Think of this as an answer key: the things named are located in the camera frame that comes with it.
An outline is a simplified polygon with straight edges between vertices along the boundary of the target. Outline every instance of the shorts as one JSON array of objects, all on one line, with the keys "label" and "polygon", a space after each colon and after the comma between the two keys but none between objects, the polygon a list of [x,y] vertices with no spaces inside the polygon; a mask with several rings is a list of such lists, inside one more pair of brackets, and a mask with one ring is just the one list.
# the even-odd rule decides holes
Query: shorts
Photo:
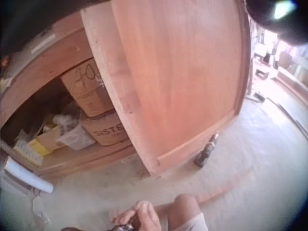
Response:
[{"label": "shorts", "polygon": [[205,223],[203,213],[190,219],[180,227],[176,228],[174,231],[207,231],[207,226]]}]

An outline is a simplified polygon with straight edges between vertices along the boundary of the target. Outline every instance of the white tube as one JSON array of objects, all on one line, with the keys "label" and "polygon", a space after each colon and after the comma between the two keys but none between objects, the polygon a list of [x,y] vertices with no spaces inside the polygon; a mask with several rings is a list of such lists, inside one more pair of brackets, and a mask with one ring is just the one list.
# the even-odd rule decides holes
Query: white tube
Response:
[{"label": "white tube", "polygon": [[4,169],[11,173],[16,178],[22,180],[23,182],[33,186],[34,188],[40,189],[44,192],[51,193],[53,191],[53,185],[33,173],[29,172],[24,167],[20,166],[12,158],[8,157],[6,160]]}]

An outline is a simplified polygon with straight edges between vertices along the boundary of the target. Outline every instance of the cabinet door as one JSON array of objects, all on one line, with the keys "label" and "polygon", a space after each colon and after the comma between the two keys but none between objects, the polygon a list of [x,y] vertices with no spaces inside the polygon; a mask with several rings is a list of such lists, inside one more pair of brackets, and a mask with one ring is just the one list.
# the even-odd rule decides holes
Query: cabinet door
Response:
[{"label": "cabinet door", "polygon": [[151,174],[239,113],[250,33],[239,0],[112,0],[82,10],[93,56]]}]

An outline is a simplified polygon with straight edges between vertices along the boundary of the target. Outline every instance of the concrete floor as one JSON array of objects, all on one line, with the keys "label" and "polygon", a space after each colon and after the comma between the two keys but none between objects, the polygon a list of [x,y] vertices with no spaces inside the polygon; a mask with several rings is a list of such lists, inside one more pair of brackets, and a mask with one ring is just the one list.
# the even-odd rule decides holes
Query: concrete floor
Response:
[{"label": "concrete floor", "polygon": [[[299,118],[308,118],[295,99],[284,91],[281,94],[277,101],[293,108]],[[250,167],[252,173],[239,186],[202,207],[209,230],[284,230],[308,195],[308,142],[268,100],[263,104],[244,101],[240,115],[221,133],[203,169],[190,161],[149,177],[133,155],[57,181],[52,194],[40,194],[50,219],[45,230],[74,226],[102,231],[112,226],[110,209],[128,208],[137,200],[163,204],[184,192],[207,193]],[[28,198],[2,192],[1,221],[13,230],[36,230],[30,209]],[[167,230],[165,219],[162,225]]]}]

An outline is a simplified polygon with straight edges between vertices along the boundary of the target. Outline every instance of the person's hand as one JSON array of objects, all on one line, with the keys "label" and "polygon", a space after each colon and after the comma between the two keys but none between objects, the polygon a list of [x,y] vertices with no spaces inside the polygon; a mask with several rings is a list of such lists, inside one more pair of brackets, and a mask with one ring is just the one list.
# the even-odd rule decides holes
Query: person's hand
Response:
[{"label": "person's hand", "polygon": [[161,231],[158,215],[153,205],[147,201],[137,202],[133,208],[120,214],[112,222],[116,225],[125,225],[136,213],[141,225],[140,231]]}]

